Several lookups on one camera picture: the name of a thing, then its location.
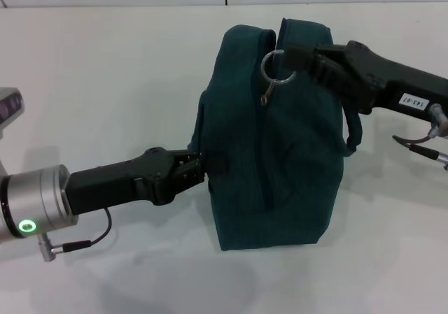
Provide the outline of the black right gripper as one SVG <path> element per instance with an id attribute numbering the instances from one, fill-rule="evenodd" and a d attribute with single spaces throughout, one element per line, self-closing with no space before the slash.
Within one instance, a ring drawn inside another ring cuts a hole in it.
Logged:
<path id="1" fill-rule="evenodd" d="M 316 64 L 321 60 L 340 63 L 346 71 Z M 431 105 L 439 104 L 447 112 L 446 78 L 388 60 L 356 41 L 346 45 L 289 44 L 281 66 L 290 71 L 310 69 L 316 84 L 345 101 L 355 99 L 362 114 L 385 108 L 430 121 Z"/>

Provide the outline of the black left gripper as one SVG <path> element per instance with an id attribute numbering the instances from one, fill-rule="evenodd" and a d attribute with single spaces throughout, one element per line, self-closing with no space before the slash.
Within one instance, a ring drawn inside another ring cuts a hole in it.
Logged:
<path id="1" fill-rule="evenodd" d="M 134 159 L 72 173 L 65 193 L 74 215 L 133 201 L 163 206 L 203 183 L 205 174 L 227 174 L 229 163 L 224 152 L 150 148 Z M 186 165 L 194 169 L 185 171 Z"/>

